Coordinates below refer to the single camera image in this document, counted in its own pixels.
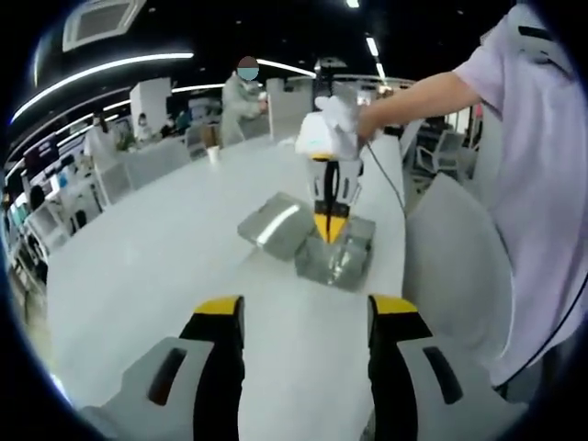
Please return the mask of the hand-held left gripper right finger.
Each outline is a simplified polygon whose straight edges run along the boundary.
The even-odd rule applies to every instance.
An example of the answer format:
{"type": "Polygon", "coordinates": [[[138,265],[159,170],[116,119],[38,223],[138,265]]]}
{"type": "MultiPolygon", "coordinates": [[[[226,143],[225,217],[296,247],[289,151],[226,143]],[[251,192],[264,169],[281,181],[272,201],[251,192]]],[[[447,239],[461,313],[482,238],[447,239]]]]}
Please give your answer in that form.
{"type": "Polygon", "coordinates": [[[525,413],[409,301],[368,297],[372,440],[498,440],[525,413]]]}

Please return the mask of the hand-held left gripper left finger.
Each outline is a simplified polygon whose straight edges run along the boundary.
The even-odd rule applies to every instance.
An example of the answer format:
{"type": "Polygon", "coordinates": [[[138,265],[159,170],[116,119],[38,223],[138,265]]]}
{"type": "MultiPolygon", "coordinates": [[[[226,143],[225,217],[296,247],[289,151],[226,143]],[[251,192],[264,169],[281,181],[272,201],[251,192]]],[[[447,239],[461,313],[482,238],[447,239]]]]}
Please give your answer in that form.
{"type": "Polygon", "coordinates": [[[123,373],[120,390],[80,414],[106,440],[236,440],[245,368],[244,299],[198,306],[123,373]]]}

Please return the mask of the person's right hand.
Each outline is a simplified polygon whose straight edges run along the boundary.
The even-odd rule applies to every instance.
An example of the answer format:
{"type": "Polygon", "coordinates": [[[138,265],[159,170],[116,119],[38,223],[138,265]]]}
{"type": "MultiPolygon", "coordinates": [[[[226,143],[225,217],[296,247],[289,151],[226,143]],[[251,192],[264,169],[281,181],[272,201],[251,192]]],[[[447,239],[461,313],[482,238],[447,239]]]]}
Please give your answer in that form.
{"type": "Polygon", "coordinates": [[[322,112],[327,123],[345,135],[358,150],[364,146],[366,137],[361,130],[363,108],[355,89],[339,87],[331,96],[316,96],[314,105],[322,112]]]}

